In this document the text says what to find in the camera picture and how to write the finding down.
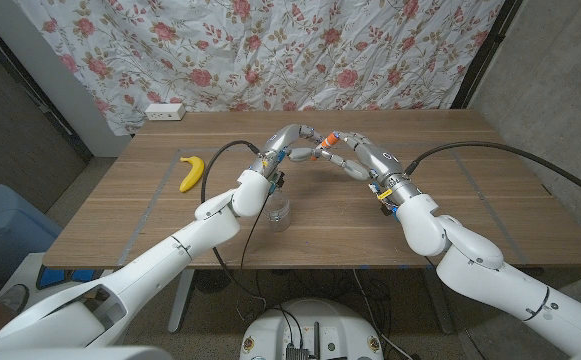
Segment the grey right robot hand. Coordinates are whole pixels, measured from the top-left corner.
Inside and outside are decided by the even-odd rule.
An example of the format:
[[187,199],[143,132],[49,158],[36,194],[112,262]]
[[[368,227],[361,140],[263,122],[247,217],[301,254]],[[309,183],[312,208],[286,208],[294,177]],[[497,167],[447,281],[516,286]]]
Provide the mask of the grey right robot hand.
[[[348,145],[357,161],[333,154],[330,148],[338,142]],[[400,161],[362,134],[334,131],[317,146],[315,156],[328,159],[356,180],[369,181],[378,200],[391,211],[421,194],[405,174]]]

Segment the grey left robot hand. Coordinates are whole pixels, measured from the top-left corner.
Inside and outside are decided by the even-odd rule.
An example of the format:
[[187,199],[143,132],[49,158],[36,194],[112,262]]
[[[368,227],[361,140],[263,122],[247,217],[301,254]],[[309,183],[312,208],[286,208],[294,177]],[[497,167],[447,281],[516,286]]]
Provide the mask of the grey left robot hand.
[[308,125],[287,125],[266,141],[250,166],[250,170],[269,178],[277,170],[290,145],[299,138],[319,144],[324,139],[324,136]]

